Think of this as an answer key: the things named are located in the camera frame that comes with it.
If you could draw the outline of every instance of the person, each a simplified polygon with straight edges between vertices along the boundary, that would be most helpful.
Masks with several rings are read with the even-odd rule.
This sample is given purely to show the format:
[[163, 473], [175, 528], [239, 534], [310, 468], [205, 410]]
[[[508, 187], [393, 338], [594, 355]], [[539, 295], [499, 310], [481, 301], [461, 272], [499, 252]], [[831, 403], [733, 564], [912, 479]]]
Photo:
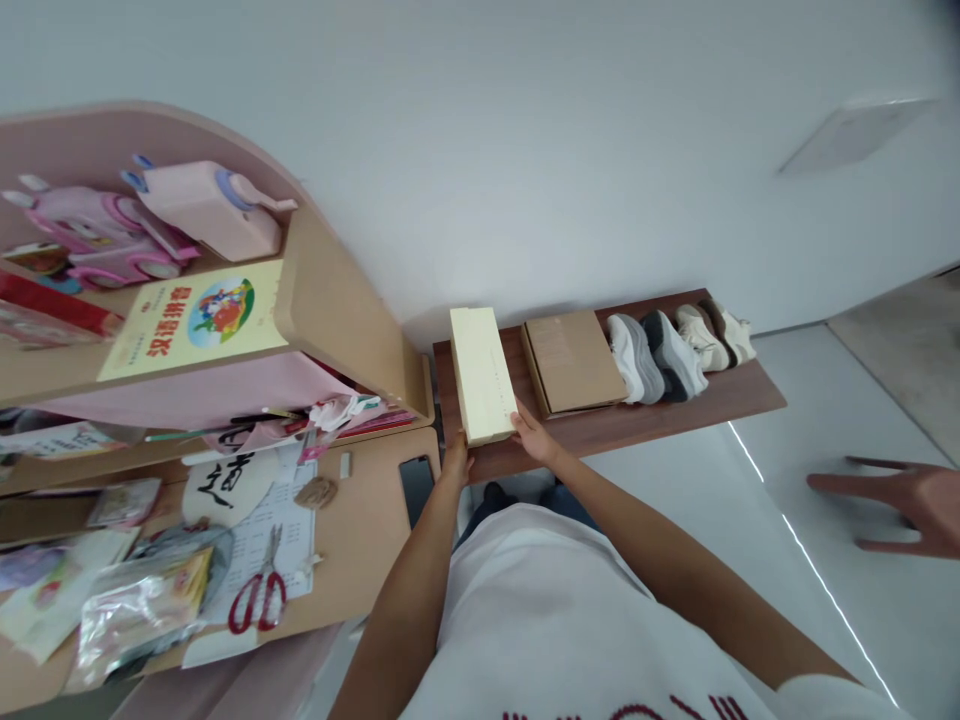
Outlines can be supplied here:
[[488, 497], [503, 509], [485, 513], [451, 559], [473, 464], [461, 431], [377, 597], [332, 720], [908, 717], [518, 409], [513, 439], [579, 501], [580, 517]]

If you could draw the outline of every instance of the pink plastic toy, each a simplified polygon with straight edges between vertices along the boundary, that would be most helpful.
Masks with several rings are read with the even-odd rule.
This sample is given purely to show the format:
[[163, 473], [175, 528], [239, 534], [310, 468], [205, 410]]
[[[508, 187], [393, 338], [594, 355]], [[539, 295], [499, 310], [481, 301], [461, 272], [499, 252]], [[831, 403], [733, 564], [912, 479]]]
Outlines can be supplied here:
[[263, 208], [295, 210], [296, 200], [267, 197], [243, 175], [210, 160], [159, 168], [142, 155], [133, 160], [143, 168], [143, 177], [128, 171], [120, 176], [164, 222], [230, 262], [280, 251], [280, 225]]
[[69, 275], [85, 290], [177, 277], [200, 255], [133, 198], [87, 187], [51, 189], [34, 175], [20, 181], [33, 193], [8, 190], [4, 198], [70, 251]]

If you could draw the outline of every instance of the smartphone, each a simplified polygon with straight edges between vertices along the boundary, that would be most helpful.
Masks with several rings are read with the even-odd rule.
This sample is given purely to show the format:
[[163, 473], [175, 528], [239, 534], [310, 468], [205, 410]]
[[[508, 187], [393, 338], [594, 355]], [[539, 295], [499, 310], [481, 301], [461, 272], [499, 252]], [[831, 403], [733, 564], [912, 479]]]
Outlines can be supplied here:
[[407, 501], [407, 516], [410, 529], [417, 524], [427, 499], [433, 491], [433, 471], [430, 459], [422, 455], [400, 463], [400, 483], [403, 485], [403, 497]]

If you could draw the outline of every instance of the white sneaker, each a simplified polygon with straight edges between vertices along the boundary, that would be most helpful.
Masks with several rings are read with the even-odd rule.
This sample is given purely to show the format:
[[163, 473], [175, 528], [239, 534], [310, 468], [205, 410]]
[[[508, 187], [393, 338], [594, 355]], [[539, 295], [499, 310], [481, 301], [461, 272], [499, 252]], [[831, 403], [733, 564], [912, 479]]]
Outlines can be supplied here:
[[667, 402], [686, 402], [707, 389], [707, 378], [696, 351], [673, 329], [670, 318], [654, 310], [640, 321], [650, 340], [650, 350], [663, 375]]
[[663, 396], [663, 375], [657, 369], [640, 323], [629, 315], [611, 315], [607, 318], [607, 328], [613, 359], [627, 386], [624, 402], [644, 405], [657, 402]]
[[738, 320], [714, 299], [701, 300], [697, 303], [706, 311], [710, 322], [716, 330], [720, 342], [727, 348], [730, 355], [730, 367], [736, 367], [753, 360], [757, 351], [750, 343], [750, 323]]
[[677, 309], [680, 337], [697, 351], [704, 372], [719, 372], [730, 367], [730, 355], [720, 340], [711, 332], [710, 318], [696, 305], [681, 305]]

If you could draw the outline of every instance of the hand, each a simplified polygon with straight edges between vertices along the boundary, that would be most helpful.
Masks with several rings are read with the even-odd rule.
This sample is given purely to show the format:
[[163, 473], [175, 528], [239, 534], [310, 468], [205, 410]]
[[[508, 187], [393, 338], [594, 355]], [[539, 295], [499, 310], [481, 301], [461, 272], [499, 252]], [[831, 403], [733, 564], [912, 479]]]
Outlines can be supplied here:
[[516, 428], [520, 437], [514, 435], [511, 440], [523, 445], [527, 454], [537, 462], [549, 465], [560, 452], [560, 445], [536, 421], [519, 398], [517, 399], [517, 410], [519, 412], [510, 415], [510, 422], [513, 423], [513, 427]]
[[467, 480], [470, 479], [470, 468], [473, 467], [473, 458], [467, 456], [467, 434], [461, 429], [453, 442], [447, 447], [447, 453], [443, 456], [443, 470], [440, 473], [440, 479], [447, 478], [451, 482], [457, 483], [460, 487], [466, 487]]

